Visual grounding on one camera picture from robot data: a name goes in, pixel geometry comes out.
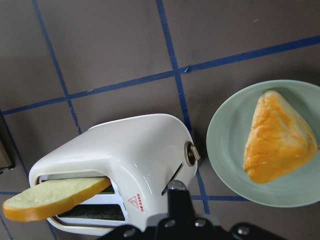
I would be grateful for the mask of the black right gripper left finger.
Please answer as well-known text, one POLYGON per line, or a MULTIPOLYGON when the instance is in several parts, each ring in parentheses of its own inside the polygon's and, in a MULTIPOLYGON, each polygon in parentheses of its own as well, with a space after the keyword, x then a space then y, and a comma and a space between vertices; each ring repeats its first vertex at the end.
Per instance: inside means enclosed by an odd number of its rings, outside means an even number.
POLYGON ((155 240, 177 240, 179 235, 179 209, 178 196, 179 191, 171 189, 168 191, 168 214, 167 217, 159 221, 156 231, 155 240))

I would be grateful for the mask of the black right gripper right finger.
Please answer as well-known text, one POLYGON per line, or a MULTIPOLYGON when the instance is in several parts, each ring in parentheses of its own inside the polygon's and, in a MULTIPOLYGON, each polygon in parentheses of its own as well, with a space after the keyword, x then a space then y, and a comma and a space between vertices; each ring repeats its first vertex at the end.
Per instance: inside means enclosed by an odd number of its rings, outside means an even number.
POLYGON ((188 190, 180 190, 181 217, 179 218, 184 240, 214 240, 215 230, 204 215, 198 215, 193 208, 188 190))

